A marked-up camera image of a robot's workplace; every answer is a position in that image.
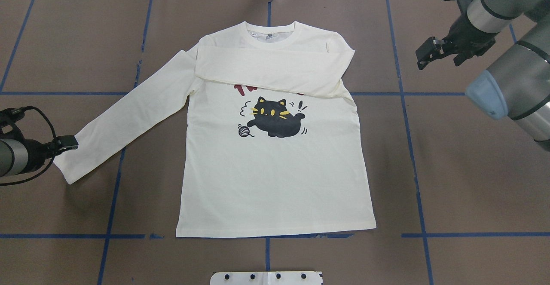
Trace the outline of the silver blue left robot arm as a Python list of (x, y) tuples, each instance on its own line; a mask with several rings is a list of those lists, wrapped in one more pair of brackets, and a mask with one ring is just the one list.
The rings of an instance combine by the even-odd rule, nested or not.
[[(20, 128), (16, 126), (16, 122), (24, 118), (25, 112), (28, 110), (37, 111), (47, 122), (53, 136), (51, 142), (43, 144), (36, 140), (26, 139)], [(30, 178), (2, 183), (2, 186), (22, 184), (39, 177), (49, 169), (56, 156), (68, 150), (75, 150), (79, 145), (74, 135), (57, 136), (50, 120), (43, 111), (34, 106), (9, 107), (2, 110), (0, 113), (0, 126), (2, 129), (11, 128), (8, 132), (1, 130), (1, 176), (10, 177), (40, 170), (39, 173)]]

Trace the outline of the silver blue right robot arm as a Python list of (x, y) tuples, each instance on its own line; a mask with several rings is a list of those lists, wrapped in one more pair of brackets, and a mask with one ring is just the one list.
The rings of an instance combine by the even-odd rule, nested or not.
[(465, 94), (490, 118), (510, 118), (549, 150), (549, 0), (455, 1), (460, 16), (443, 39), (430, 37), (416, 50), (418, 69), (449, 55), (454, 56), (455, 66), (482, 56), (495, 44), (497, 34), (517, 17), (527, 16), (535, 26), (483, 70)]

